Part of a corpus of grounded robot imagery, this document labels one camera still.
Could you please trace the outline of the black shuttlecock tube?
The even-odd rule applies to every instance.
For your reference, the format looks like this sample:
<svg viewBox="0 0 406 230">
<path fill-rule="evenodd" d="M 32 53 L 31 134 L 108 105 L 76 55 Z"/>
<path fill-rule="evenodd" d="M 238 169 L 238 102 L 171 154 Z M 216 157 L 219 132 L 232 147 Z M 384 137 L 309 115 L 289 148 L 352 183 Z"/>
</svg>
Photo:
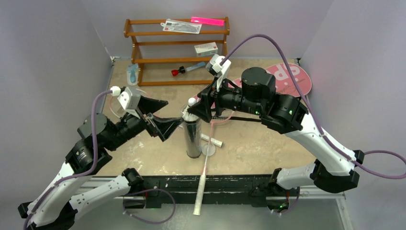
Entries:
<svg viewBox="0 0 406 230">
<path fill-rule="evenodd" d="M 187 109 L 188 105 L 184 105 L 181 109 L 186 153 L 188 157 L 196 159 L 201 155 L 201 120 L 197 116 L 189 114 Z"/>
</svg>

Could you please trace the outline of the clear plastic tube lid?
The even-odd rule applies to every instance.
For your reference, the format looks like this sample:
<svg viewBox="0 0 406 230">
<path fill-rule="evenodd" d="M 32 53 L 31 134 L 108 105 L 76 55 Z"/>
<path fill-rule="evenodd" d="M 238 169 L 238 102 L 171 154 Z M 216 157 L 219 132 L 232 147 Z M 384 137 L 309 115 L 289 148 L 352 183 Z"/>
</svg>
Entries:
<svg viewBox="0 0 406 230">
<path fill-rule="evenodd" d="M 212 156 L 215 154 L 216 146 L 212 143 L 204 143 L 201 148 L 202 154 L 205 156 Z"/>
</svg>

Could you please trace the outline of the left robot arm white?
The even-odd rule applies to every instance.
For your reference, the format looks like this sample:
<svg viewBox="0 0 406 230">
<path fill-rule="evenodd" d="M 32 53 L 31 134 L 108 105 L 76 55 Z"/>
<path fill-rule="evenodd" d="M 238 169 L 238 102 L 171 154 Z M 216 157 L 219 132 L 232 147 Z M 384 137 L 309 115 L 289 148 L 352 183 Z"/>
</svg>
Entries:
<svg viewBox="0 0 406 230">
<path fill-rule="evenodd" d="M 105 185 L 77 195 L 118 149 L 143 131 L 167 140 L 183 122 L 180 117 L 160 118 L 155 112 L 168 104 L 164 100 L 141 97 L 135 114 L 125 113 L 118 122 L 98 113 L 88 116 L 78 128 L 80 140 L 66 155 L 60 171 L 34 201 L 18 207 L 27 230 L 67 230 L 88 211 L 117 196 L 137 196 L 145 189 L 144 179 L 134 168 L 125 169 Z"/>
</svg>

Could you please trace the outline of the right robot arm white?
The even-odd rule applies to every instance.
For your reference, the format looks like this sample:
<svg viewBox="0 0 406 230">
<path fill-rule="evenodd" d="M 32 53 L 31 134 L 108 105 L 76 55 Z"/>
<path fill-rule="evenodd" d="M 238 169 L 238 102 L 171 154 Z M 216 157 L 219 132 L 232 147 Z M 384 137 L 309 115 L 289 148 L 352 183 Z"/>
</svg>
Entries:
<svg viewBox="0 0 406 230">
<path fill-rule="evenodd" d="M 291 169 L 274 170 L 269 189 L 275 195 L 300 187 L 315 185 L 329 193 L 341 193 L 358 186 L 355 172 L 364 153 L 350 150 L 334 139 L 326 141 L 327 133 L 316 123 L 297 98 L 276 92 L 276 79 L 265 69 L 251 67 L 243 71 L 241 85 L 228 79 L 213 82 L 188 101 L 188 112 L 210 122 L 213 115 L 233 110 L 257 115 L 267 128 L 285 135 L 315 156 L 315 162 Z"/>
</svg>

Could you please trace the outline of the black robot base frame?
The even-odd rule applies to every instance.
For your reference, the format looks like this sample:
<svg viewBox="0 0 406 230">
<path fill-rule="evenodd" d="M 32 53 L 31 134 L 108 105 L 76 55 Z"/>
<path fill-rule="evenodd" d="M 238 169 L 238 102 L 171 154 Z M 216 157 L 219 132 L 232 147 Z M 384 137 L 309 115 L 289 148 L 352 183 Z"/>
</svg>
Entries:
<svg viewBox="0 0 406 230">
<path fill-rule="evenodd" d="M 144 175 L 141 189 L 148 189 L 146 195 L 137 195 L 138 200 L 145 200 L 147 208 L 160 208 L 172 200 L 160 189 L 168 191 L 176 204 L 194 204 L 197 193 L 198 175 Z M 208 175 L 206 177 L 204 205 L 250 205 L 285 209 L 301 199 L 338 199 L 343 193 L 332 194 L 317 187 L 303 186 L 300 189 L 283 191 L 269 186 L 270 174 L 253 175 Z"/>
</svg>

